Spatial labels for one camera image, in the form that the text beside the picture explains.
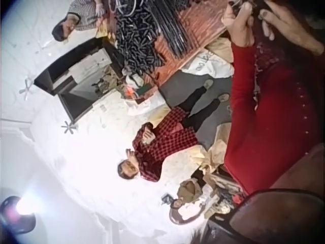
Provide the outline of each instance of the man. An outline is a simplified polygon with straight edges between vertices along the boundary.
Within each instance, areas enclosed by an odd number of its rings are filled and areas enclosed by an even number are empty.
[[[183,103],[173,108],[156,128],[151,123],[142,125],[133,141],[135,151],[127,149],[127,160],[117,167],[120,177],[132,179],[140,173],[142,178],[157,182],[165,158],[198,144],[195,132],[221,102],[229,99],[229,94],[221,94],[207,107],[188,117],[197,100],[212,83],[212,80],[208,80],[204,86],[196,89]]]
[[[62,42],[74,29],[86,31],[96,28],[105,13],[102,0],[74,0],[66,17],[54,27],[52,35],[56,41]]]

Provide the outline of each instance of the wire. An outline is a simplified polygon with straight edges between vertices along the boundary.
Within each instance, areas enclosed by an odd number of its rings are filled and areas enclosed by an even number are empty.
[[[137,0],[133,0],[133,9],[132,11],[129,13],[129,14],[124,14],[124,12],[121,10],[122,7],[126,6],[127,7],[127,4],[125,5],[122,5],[120,0],[116,0],[116,4],[117,4],[117,9],[118,11],[125,17],[129,17],[131,15],[133,15],[134,11],[136,10],[136,6],[137,6]]]

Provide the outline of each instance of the hand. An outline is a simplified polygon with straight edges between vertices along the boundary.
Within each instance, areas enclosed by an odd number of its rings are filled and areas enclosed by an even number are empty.
[[[127,149],[127,150],[125,150],[125,152],[126,152],[127,159],[131,163],[136,163],[137,162],[136,154],[135,154],[134,151],[131,151],[131,149]]]
[[[96,4],[96,16],[98,18],[103,17],[105,15],[105,9],[103,4]]]
[[[222,23],[227,28],[232,42],[239,47],[250,47],[254,44],[254,36],[251,27],[253,26],[252,5],[245,2],[237,17],[232,7],[228,4],[222,18]]]
[[[101,26],[101,24],[103,23],[103,20],[104,20],[103,17],[97,19],[97,21],[96,21],[96,27],[97,28],[99,28]]]
[[[205,202],[200,203],[200,208],[201,208],[202,210],[204,210],[204,209],[206,208],[206,204],[205,204]]]
[[[142,134],[142,140],[146,141],[146,140],[150,140],[153,137],[153,133],[147,128],[144,128],[144,132]]]
[[[292,43],[308,49],[315,55],[321,55],[324,52],[324,45],[313,38],[286,7],[271,1],[265,2],[270,6],[273,13],[263,9],[259,13],[260,18],[277,28]],[[267,37],[271,33],[266,23],[263,31]]]

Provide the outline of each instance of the white sneaker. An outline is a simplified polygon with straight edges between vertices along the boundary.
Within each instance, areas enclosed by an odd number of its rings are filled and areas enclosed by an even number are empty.
[[[209,79],[204,82],[204,87],[206,90],[208,90],[213,85],[213,80]]]
[[[230,98],[230,95],[228,93],[222,93],[218,96],[218,99],[220,102],[226,102]]]

